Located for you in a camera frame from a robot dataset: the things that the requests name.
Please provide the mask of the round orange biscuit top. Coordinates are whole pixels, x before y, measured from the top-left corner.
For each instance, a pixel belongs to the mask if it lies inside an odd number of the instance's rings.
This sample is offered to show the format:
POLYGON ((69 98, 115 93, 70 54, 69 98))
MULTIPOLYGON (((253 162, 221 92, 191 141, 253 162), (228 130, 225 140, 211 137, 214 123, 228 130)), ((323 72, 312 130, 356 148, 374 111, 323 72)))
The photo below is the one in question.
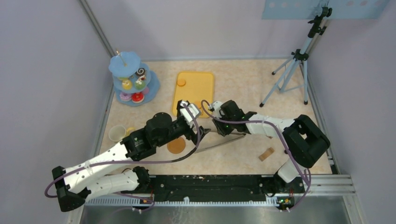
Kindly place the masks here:
POLYGON ((178 79, 177 80, 177 86, 183 87, 186 84, 186 80, 185 79, 178 79))

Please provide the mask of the pink cupcake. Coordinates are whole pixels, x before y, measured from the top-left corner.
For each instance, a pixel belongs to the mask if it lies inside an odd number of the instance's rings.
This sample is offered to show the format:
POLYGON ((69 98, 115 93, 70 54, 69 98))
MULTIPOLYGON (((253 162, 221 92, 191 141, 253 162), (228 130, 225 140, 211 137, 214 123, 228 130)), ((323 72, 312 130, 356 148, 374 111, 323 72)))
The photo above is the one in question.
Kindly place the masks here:
POLYGON ((149 93, 149 88, 146 87, 143 91, 142 94, 147 95, 149 93))

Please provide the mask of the red frosted donut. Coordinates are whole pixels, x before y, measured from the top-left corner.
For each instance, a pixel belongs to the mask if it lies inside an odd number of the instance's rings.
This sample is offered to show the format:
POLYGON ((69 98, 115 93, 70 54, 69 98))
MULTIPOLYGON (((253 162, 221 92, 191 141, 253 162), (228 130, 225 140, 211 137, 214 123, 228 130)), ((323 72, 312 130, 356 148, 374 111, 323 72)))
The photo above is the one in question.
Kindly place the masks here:
POLYGON ((131 95, 131 101, 135 104, 143 102, 145 99, 145 95, 142 92, 133 93, 131 95))

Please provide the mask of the green cream puff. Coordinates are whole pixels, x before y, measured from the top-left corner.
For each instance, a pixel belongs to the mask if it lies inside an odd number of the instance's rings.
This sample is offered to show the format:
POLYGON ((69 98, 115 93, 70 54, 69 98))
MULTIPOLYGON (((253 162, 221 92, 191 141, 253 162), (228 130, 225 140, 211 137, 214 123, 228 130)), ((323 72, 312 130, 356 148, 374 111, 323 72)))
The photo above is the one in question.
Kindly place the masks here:
POLYGON ((138 78, 135 81, 135 89, 138 91, 142 91, 146 87, 146 82, 144 79, 138 78))

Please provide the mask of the purple sprinkled donut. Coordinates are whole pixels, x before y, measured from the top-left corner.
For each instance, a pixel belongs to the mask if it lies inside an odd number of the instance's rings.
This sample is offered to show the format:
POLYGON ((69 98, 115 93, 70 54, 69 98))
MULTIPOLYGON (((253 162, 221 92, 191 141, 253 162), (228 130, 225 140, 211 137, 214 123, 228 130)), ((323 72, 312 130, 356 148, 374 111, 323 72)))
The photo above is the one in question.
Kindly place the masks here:
POLYGON ((122 102, 128 102, 128 101, 131 101, 131 99, 132 99, 132 94, 131 94, 131 93, 121 92, 121 93, 119 94, 119 97, 120 97, 120 100, 121 100, 122 102))

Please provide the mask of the chocolate swirl roll cake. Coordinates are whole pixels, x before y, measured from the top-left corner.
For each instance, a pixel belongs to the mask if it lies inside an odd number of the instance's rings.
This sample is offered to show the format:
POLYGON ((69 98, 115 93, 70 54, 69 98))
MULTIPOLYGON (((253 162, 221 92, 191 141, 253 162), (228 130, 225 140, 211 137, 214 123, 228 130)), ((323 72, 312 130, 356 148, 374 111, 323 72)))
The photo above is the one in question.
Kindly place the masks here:
POLYGON ((144 69, 144 68, 139 68, 136 72, 135 72, 135 75, 137 76, 137 77, 142 77, 142 76, 144 76, 146 74, 146 70, 144 69))

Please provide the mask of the yellow cream puff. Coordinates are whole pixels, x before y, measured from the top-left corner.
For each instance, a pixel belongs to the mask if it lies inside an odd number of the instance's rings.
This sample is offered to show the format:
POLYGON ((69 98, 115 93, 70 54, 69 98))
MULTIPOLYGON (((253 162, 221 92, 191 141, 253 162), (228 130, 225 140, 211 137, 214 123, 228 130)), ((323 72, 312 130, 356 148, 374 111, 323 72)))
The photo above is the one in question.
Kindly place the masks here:
POLYGON ((121 86, 124 90, 130 90, 133 87, 133 83, 129 79, 123 79, 121 86))

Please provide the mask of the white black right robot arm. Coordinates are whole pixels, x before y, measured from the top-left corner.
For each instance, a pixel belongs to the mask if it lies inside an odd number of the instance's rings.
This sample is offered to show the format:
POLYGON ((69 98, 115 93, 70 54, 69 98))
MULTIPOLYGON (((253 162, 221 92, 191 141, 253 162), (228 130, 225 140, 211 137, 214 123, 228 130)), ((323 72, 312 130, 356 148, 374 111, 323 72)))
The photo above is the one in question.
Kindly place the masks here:
POLYGON ((331 145, 327 136, 304 114, 295 119, 279 119, 256 112, 245 113, 233 100, 215 101, 209 104, 209 110, 217 132, 222 136, 237 131, 279 138, 289 155, 275 174, 274 187, 279 192, 287 192, 293 180, 312 168, 331 145))

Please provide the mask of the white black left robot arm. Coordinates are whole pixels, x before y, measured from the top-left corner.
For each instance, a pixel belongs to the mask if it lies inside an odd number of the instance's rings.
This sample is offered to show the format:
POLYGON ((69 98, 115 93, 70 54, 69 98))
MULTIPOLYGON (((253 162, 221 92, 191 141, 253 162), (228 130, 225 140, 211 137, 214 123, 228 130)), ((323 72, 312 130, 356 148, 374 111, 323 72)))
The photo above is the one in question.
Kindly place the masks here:
POLYGON ((183 161, 193 155, 201 140, 210 132, 198 125, 200 109, 188 101, 179 101, 175 120, 159 112, 146 121, 146 125, 131 132, 105 152, 76 166, 52 169, 53 182, 45 189, 45 196, 51 198, 49 189, 54 186, 60 210, 69 212, 85 204, 87 200, 120 191, 144 193, 149 189, 150 177, 144 164, 169 164, 183 161), (185 156, 167 161, 147 161, 158 147, 184 136, 194 144, 185 156))

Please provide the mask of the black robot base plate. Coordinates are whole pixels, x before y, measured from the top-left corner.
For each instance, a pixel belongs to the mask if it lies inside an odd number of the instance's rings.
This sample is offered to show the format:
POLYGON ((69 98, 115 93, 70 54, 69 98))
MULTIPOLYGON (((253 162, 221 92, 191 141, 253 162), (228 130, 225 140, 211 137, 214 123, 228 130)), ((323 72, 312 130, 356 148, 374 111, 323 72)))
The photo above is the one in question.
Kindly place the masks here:
POLYGON ((272 175, 157 175, 124 194, 152 196, 155 202, 259 202, 271 196, 304 193, 302 178, 290 183, 272 175))

